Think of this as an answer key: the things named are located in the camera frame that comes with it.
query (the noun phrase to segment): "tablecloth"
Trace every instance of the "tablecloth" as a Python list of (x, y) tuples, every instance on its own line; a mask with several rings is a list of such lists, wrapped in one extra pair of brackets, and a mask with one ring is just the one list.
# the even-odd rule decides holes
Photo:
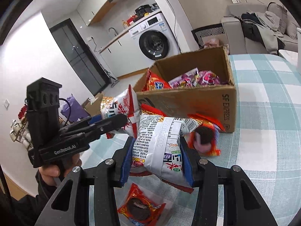
[[(208, 158), (217, 166), (237, 164), (249, 176), (269, 206), (279, 226), (288, 225), (301, 207), (301, 75), (285, 59), (269, 54), (230, 56), (237, 87), (237, 120), (234, 133), (221, 133), (219, 157)], [(82, 156), (83, 168), (93, 167), (123, 147), (126, 135), (91, 143)], [(190, 226), (198, 189), (192, 194), (161, 182), (154, 175), (129, 177), (115, 189), (119, 207), (130, 185), (136, 183), (151, 195), (164, 198), (169, 210), (163, 225)], [(90, 188), (90, 225), (94, 225), (93, 190)], [(222, 225), (223, 187), (219, 185), (218, 223)], [(120, 215), (121, 225), (130, 225)]]

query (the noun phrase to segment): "ceiling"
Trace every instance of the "ceiling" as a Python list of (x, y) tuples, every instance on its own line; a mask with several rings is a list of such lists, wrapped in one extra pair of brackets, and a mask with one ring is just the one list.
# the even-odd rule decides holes
[(54, 22), (63, 15), (74, 11), (80, 1), (81, 0), (33, 0), (20, 15), (11, 31), (38, 11), (42, 11), (47, 23)]

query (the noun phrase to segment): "cardboard box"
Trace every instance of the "cardboard box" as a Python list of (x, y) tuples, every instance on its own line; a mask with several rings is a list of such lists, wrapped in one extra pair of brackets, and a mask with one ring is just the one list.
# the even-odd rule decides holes
[(168, 82), (195, 67), (200, 71), (211, 70), (221, 82), (228, 84), (142, 92), (146, 83), (145, 73), (134, 86), (139, 102), (153, 106), (170, 117), (184, 118), (194, 113), (214, 117), (220, 120), (226, 132), (233, 132), (236, 88), (225, 48), (216, 47), (164, 58), (156, 61), (150, 70)]
[(101, 114), (101, 112), (100, 112), (100, 103), (101, 103), (101, 100), (102, 100), (103, 96), (104, 96), (104, 94), (99, 92), (95, 96), (96, 100), (92, 104), (91, 104), (91, 102), (89, 102), (85, 106), (85, 110), (89, 113), (89, 115), (94, 116), (94, 115)]

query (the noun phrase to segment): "white washing machine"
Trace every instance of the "white washing machine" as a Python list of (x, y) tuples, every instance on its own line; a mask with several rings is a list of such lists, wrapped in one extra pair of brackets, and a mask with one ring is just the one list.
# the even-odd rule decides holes
[(177, 55), (177, 41), (162, 13), (142, 21), (129, 30), (134, 40), (135, 56), (143, 65), (150, 67), (155, 60)]

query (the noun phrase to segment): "white snack bag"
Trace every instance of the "white snack bag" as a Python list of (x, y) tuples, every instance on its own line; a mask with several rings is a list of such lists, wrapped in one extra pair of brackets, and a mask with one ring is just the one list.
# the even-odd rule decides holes
[(132, 175), (149, 171), (167, 182), (191, 188), (182, 172), (180, 136), (192, 132), (201, 123), (144, 112), (132, 152)]
[(103, 119), (119, 113), (127, 116), (128, 123), (122, 129), (119, 129), (117, 133), (127, 133), (129, 136), (137, 138), (140, 113), (137, 95), (131, 85), (129, 85), (128, 89), (124, 90), (117, 97), (113, 98), (113, 100), (101, 110), (101, 116)]

